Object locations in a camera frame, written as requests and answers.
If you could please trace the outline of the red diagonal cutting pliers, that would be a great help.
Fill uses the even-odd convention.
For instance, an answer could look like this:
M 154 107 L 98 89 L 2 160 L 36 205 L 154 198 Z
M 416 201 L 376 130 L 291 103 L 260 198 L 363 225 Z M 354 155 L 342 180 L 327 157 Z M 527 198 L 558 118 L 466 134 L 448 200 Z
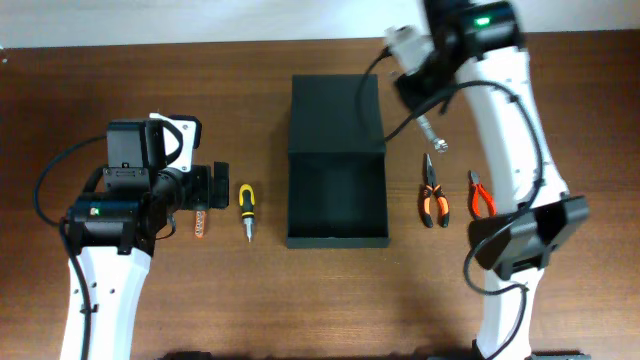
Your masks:
M 469 196 L 468 207 L 469 212 L 474 220 L 482 218 L 479 209 L 479 200 L 482 199 L 487 206 L 488 216 L 492 217 L 497 214 L 497 207 L 491 194 L 486 190 L 480 182 L 479 176 L 472 170 L 468 172 L 469 177 Z

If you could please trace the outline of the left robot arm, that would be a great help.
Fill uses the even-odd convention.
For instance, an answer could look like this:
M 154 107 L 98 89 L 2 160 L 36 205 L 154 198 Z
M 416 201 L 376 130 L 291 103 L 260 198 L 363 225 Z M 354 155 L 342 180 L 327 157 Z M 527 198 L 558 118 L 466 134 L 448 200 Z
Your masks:
M 229 166 L 196 165 L 202 125 L 194 116 L 115 120 L 107 163 L 62 219 L 70 297 L 63 359 L 127 359 L 136 310 L 162 229 L 178 211 L 229 205 Z

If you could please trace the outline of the silver ring wrench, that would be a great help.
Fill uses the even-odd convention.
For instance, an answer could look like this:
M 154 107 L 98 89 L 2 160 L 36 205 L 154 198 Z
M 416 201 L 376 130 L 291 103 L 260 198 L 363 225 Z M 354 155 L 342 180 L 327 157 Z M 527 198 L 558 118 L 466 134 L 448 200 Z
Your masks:
M 438 153 L 444 153 L 448 150 L 447 142 L 436 134 L 435 130 L 431 126 L 431 123 L 429 122 L 429 120 L 426 118 L 425 115 L 419 116 L 416 119 L 416 121 L 420 126 L 420 128 L 422 129 L 428 142 L 433 145 L 434 149 Z

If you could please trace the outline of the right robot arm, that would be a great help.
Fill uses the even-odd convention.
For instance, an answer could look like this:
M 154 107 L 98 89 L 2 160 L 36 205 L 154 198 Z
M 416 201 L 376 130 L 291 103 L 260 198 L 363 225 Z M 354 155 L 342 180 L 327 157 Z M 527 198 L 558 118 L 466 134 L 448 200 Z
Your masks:
M 385 33 L 388 52 L 402 67 L 398 93 L 416 119 L 446 110 L 463 93 L 488 163 L 496 211 L 468 227 L 465 260 L 484 281 L 472 359 L 530 359 L 533 302 L 552 254 L 589 214 L 587 201 L 569 192 L 539 119 L 529 54 L 513 6 L 506 1 L 428 1 L 429 34 L 415 28 Z

